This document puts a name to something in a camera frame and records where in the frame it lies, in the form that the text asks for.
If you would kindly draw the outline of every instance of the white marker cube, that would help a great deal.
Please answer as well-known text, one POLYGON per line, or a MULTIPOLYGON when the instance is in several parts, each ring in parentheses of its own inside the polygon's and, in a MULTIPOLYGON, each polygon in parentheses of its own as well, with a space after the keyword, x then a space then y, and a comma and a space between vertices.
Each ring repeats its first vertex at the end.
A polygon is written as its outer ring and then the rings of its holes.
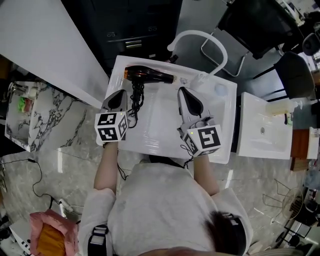
POLYGON ((194 157, 211 154, 223 143, 220 125, 186 130, 183 140, 194 157))
POLYGON ((98 113, 94 128, 102 142, 119 142, 128 129, 126 112, 98 113))

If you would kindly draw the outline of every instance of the sink basin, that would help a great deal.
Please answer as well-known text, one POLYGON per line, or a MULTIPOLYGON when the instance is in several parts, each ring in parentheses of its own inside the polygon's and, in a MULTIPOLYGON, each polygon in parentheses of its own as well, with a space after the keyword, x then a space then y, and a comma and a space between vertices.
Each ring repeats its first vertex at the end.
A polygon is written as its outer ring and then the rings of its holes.
POLYGON ((267 114, 267 103, 247 92, 242 93, 237 154, 254 158, 289 159, 293 127, 285 124, 284 114, 267 114))
MULTIPOLYGON (((123 77, 125 67, 133 65, 147 66, 175 75, 177 79, 173 84, 146 83, 144 85, 144 103, 138 112, 137 125, 127 130, 125 141, 119 143, 119 149, 189 159, 188 152, 181 148, 185 143, 177 131, 182 124, 177 94, 181 86, 190 87, 191 80, 200 71, 167 62, 118 56, 105 98, 120 89, 125 89, 129 96, 132 94, 132 83, 123 77)), ((226 164, 230 157, 235 125, 237 84, 216 76, 212 76, 210 82, 212 83, 209 86, 201 86, 198 92, 210 102, 210 113, 214 115, 215 123, 221 125, 223 143, 221 148, 209 155, 209 159, 211 162, 226 164), (221 91, 221 88, 223 93, 219 96, 216 91, 221 91)), ((128 109, 131 105, 132 101, 128 98, 128 109)))

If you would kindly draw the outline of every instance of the sleeve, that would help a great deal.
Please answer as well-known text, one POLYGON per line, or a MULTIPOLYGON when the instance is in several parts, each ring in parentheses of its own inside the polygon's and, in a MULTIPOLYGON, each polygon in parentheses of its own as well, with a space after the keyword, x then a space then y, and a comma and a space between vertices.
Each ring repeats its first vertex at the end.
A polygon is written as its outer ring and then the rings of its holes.
POLYGON ((234 190, 232 188, 226 188, 224 190, 221 190, 219 193, 211 196, 211 198, 213 199, 219 212, 231 213, 235 216, 241 217, 246 235, 245 251, 247 252, 250 247, 254 231, 252 229, 246 210, 240 203, 234 190))
POLYGON ((116 201, 116 195, 110 188, 94 189, 87 196, 82 212, 78 242, 81 255, 88 255, 88 241, 94 227, 106 224, 109 213, 116 201))

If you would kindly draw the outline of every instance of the white t-shirt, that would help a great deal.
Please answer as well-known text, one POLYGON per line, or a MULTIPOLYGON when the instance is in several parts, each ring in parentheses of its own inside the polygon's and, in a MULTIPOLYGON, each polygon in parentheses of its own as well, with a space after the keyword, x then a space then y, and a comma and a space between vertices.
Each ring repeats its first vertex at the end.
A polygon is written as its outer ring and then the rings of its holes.
POLYGON ((91 192, 84 204, 80 252, 86 256, 95 226, 107 224, 118 256, 138 256, 157 249, 188 247, 212 251, 204 222, 210 212, 240 216, 246 251, 253 231, 246 211, 232 189, 209 196, 187 170, 161 163, 137 164, 117 198, 111 189, 91 192))

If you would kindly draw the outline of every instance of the plastic container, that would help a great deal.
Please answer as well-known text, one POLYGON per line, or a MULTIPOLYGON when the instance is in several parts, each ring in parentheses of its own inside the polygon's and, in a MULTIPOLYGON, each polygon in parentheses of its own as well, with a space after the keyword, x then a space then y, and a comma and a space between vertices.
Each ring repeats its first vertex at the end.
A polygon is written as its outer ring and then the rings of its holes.
POLYGON ((302 105, 303 104, 301 100, 298 103, 296 101, 291 101, 290 99, 285 98, 274 102, 268 102, 268 104, 265 106, 265 111, 272 116, 277 116, 293 113, 295 108, 298 106, 300 106, 300 109, 302 109, 302 105))

